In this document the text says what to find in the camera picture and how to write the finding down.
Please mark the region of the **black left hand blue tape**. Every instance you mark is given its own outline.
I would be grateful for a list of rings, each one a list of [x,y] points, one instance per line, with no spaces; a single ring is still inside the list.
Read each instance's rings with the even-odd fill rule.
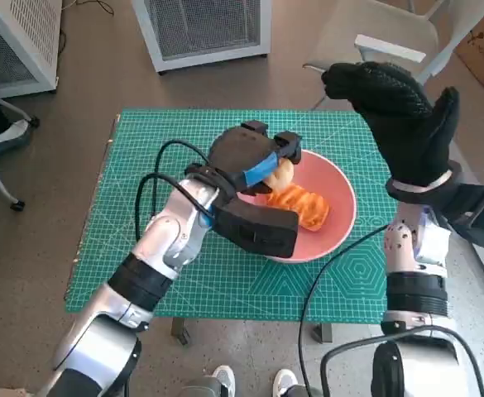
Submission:
[[[227,129],[214,140],[207,162],[193,163],[184,173],[226,194],[281,191],[292,182],[301,160],[301,136],[284,131],[269,137],[267,128],[253,120]]]

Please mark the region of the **black gloved right hand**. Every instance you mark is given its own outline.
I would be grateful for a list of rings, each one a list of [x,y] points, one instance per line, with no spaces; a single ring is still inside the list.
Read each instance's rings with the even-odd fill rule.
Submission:
[[[392,178],[425,188],[448,172],[460,97],[445,88],[431,103],[409,71],[389,63],[336,63],[321,79],[327,96],[347,100],[369,126]]]

